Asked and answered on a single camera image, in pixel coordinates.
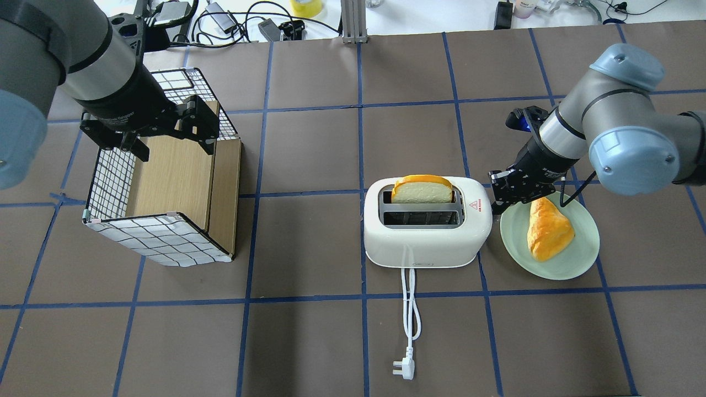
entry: toaster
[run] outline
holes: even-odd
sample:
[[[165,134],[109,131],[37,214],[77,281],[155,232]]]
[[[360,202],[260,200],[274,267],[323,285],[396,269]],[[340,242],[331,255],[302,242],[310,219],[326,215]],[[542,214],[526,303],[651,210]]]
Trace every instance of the toaster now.
[[[450,203],[392,203],[399,178],[368,189],[363,209],[365,253],[388,268],[456,268],[471,263],[493,222],[490,200],[478,181],[445,177]]]

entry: plate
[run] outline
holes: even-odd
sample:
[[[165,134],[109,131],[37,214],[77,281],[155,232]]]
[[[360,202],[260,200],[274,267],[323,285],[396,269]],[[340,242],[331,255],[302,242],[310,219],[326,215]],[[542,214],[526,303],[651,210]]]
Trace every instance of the plate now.
[[[568,280],[586,273],[596,261],[600,247],[598,227],[588,210],[578,200],[560,207],[559,195],[556,192],[547,198],[569,218],[576,236],[568,247],[547,261],[534,259],[527,246],[530,204],[515,204],[500,217],[500,234],[510,256],[526,271],[549,280]]]

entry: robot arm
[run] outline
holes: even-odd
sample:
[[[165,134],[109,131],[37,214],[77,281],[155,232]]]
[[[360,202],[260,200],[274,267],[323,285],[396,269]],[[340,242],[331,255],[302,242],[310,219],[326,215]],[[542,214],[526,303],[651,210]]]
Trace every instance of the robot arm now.
[[[706,184],[706,112],[655,112],[648,95],[663,77],[652,55],[612,45],[551,113],[513,112],[506,124],[533,136],[510,167],[489,173],[493,213],[553,193],[586,152],[601,184],[617,194]]]
[[[143,1],[136,10],[146,11]],[[81,129],[103,149],[147,161],[138,137],[169,135],[213,154],[217,115],[196,95],[168,100],[142,64],[145,50],[166,47],[143,16],[107,18],[92,0],[0,1],[0,189],[27,174],[58,85],[84,107]]]

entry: white power cord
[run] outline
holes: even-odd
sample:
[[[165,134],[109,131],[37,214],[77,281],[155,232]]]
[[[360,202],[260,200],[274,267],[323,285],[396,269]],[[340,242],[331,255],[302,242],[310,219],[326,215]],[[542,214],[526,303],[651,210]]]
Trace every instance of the white power cord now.
[[[413,268],[409,269],[409,291],[407,290],[407,279],[405,277],[405,269],[402,268],[402,325],[407,335],[407,354],[402,361],[393,361],[393,375],[402,375],[403,379],[411,381],[414,378],[414,360],[412,355],[414,348],[412,341],[416,340],[421,335],[421,318],[419,317],[419,309],[417,309],[417,301],[414,300],[414,290],[417,287],[417,274]],[[412,317],[417,325],[417,332],[412,335]]]

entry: wire mesh panel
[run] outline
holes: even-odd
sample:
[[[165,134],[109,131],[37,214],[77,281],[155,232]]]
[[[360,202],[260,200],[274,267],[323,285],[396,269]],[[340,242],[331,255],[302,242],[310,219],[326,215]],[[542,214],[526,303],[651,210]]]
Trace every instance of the wire mesh panel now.
[[[126,218],[86,224],[96,232],[140,255],[168,266],[229,262],[208,237],[180,213]]]
[[[191,95],[217,100],[198,69],[174,69],[152,75],[175,103]],[[238,133],[219,109],[219,140],[237,139]],[[135,252],[169,266],[228,262],[232,255],[180,213],[126,218],[136,158],[130,152],[99,150],[83,222]]]

